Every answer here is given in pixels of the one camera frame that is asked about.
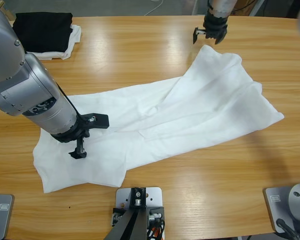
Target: folded black shirt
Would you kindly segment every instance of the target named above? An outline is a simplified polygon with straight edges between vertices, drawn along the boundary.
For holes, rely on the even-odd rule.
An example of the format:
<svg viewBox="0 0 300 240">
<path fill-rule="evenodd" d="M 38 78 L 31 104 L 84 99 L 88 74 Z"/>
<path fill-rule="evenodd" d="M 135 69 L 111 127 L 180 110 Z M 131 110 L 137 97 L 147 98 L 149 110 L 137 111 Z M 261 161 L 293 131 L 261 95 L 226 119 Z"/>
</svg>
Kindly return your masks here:
<svg viewBox="0 0 300 240">
<path fill-rule="evenodd" d="M 17 13 L 13 30 L 27 52 L 65 52 L 72 17 L 71 13 Z"/>
</svg>

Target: wood grain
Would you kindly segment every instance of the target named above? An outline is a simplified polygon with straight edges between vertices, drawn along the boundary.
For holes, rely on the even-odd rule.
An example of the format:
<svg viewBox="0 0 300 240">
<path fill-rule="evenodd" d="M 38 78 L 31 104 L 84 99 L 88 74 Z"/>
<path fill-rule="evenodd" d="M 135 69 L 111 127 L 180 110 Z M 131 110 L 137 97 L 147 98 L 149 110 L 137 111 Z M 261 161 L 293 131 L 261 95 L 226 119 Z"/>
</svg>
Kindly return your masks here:
<svg viewBox="0 0 300 240">
<path fill-rule="evenodd" d="M 68 95 L 181 76 L 202 45 L 237 53 L 264 96 L 285 115 L 271 127 L 126 173 L 122 187 L 159 186 L 166 239 L 198 240 L 272 232 L 263 189 L 300 183 L 300 35 L 295 19 L 229 18 L 219 45 L 200 37 L 202 16 L 81 17 L 71 58 L 43 61 Z M 32 151 L 40 130 L 0 111 L 0 193 L 15 202 L 8 239 L 103 239 L 115 188 L 82 184 L 43 194 Z"/>
</svg>

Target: wrinkled fabric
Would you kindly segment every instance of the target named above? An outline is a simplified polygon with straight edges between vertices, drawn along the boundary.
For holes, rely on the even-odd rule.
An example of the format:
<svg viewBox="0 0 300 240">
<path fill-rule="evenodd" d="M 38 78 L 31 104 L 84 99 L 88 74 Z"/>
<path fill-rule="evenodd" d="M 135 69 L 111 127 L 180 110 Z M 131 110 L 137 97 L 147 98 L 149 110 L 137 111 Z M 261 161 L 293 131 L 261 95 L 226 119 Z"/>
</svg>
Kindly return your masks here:
<svg viewBox="0 0 300 240">
<path fill-rule="evenodd" d="M 237 54 L 203 46 L 181 77 L 112 91 L 70 96 L 81 114 L 108 114 L 108 129 L 91 129 L 85 159 L 68 153 L 41 129 L 34 166 L 49 193 L 92 183 L 120 187 L 126 171 L 196 149 L 214 146 L 282 120 L 262 96 Z"/>
</svg>

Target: white cloth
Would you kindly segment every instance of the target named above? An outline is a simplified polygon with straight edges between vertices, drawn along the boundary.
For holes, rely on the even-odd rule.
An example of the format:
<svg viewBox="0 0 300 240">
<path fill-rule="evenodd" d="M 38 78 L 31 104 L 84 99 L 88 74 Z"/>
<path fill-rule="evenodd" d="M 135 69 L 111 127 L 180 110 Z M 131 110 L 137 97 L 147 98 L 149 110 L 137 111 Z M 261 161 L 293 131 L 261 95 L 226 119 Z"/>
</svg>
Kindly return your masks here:
<svg viewBox="0 0 300 240">
<path fill-rule="evenodd" d="M 40 60 L 52 60 L 57 58 L 65 60 L 70 58 L 75 43 L 80 43 L 80 38 L 81 38 L 81 27 L 74 24 L 72 24 L 70 27 L 72 28 L 72 33 L 70 34 L 68 48 L 65 50 L 65 52 L 61 52 L 61 51 L 31 52 L 30 51 L 29 53 L 34 54 Z"/>
<path fill-rule="evenodd" d="M 91 129 L 85 159 L 68 153 L 41 130 L 34 166 L 45 193 L 93 183 L 120 187 L 126 170 L 217 145 L 264 129 L 284 118 L 262 96 L 232 53 L 203 46 L 181 77 L 113 91 L 70 96 L 81 114 L 108 114 L 108 129 Z"/>
</svg>

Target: black cable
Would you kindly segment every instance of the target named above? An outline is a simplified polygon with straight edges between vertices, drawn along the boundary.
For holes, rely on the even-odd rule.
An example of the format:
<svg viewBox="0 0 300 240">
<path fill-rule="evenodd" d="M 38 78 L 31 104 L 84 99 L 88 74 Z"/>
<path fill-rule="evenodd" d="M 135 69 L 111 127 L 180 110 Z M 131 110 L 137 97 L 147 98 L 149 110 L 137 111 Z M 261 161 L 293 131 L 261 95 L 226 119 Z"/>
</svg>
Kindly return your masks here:
<svg viewBox="0 0 300 240">
<path fill-rule="evenodd" d="M 156 237 L 156 240 L 161 240 L 162 235 L 164 234 L 165 226 L 166 226 L 165 220 L 162 219 L 161 222 L 160 222 L 161 232 L 160 232 L 160 234 L 158 234 L 158 236 Z"/>
<path fill-rule="evenodd" d="M 266 10 L 266 8 L 267 8 L 268 1 L 269 1 L 269 0 L 265 0 L 265 3 L 264 3 L 264 7 L 263 7 L 263 11 L 262 11 L 262 16 L 263 16 L 263 17 L 265 16 L 265 10 Z"/>
<path fill-rule="evenodd" d="M 282 233 L 274 232 L 274 234 L 283 239 L 294 240 L 286 232 L 282 232 Z"/>
<path fill-rule="evenodd" d="M 281 228 L 286 233 L 286 238 L 289 240 L 300 240 L 299 234 L 293 230 L 291 227 L 289 227 L 284 220 L 281 218 L 278 218 L 275 221 L 276 225 Z"/>
<path fill-rule="evenodd" d="M 213 7 L 211 6 L 211 4 L 210 4 L 210 2 L 209 2 L 209 0 L 207 1 L 207 6 L 208 6 L 208 9 L 211 9 L 211 10 L 213 10 Z"/>
<path fill-rule="evenodd" d="M 156 228 L 152 231 L 152 234 L 151 234 L 151 236 L 150 236 L 150 238 L 149 238 L 150 240 L 154 238 L 155 231 L 156 231 Z"/>
<path fill-rule="evenodd" d="M 146 232 L 147 240 L 150 240 L 150 233 L 151 233 L 152 225 L 149 226 L 148 231 Z"/>
<path fill-rule="evenodd" d="M 84 122 L 86 122 L 87 120 L 84 119 L 81 114 L 78 112 L 78 110 L 76 109 L 76 107 L 73 105 L 73 103 L 70 101 L 70 99 L 68 98 L 68 96 L 65 94 L 65 92 L 62 90 L 62 88 L 59 86 L 59 84 L 57 83 L 58 88 L 60 90 L 60 92 L 63 94 L 63 96 L 65 97 L 65 99 L 70 103 L 70 105 L 73 107 L 73 109 L 75 110 L 77 116 Z"/>
<path fill-rule="evenodd" d="M 239 9 L 233 10 L 231 13 L 234 13 L 234 12 L 236 12 L 236 11 L 240 11 L 240 10 L 242 10 L 242 9 L 245 9 L 245 8 L 249 7 L 251 4 L 253 4 L 255 1 L 256 1 L 256 0 L 253 0 L 252 2 L 248 3 L 247 5 L 245 5 L 245 6 L 241 7 L 241 8 L 239 8 Z"/>
</svg>

